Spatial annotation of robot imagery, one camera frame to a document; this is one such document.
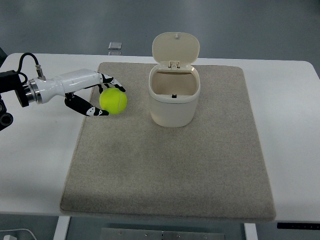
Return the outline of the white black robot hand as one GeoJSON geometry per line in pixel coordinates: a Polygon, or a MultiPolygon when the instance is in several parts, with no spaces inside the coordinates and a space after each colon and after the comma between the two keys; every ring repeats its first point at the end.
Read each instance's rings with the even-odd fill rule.
{"type": "Polygon", "coordinates": [[[108,116],[110,113],[92,105],[74,93],[95,86],[103,91],[102,85],[106,87],[113,85],[123,93],[126,91],[114,77],[89,69],[80,69],[45,80],[33,78],[28,80],[23,87],[30,103],[45,104],[55,96],[63,96],[67,107],[84,116],[92,117],[108,116]]]}

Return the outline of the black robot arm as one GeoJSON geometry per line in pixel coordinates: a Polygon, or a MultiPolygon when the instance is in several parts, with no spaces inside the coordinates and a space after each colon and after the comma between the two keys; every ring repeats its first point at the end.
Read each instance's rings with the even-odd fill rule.
{"type": "Polygon", "coordinates": [[[20,79],[17,71],[9,70],[0,73],[0,130],[4,130],[14,122],[10,104],[19,102],[22,107],[27,107],[29,101],[25,92],[25,83],[20,79]]]}

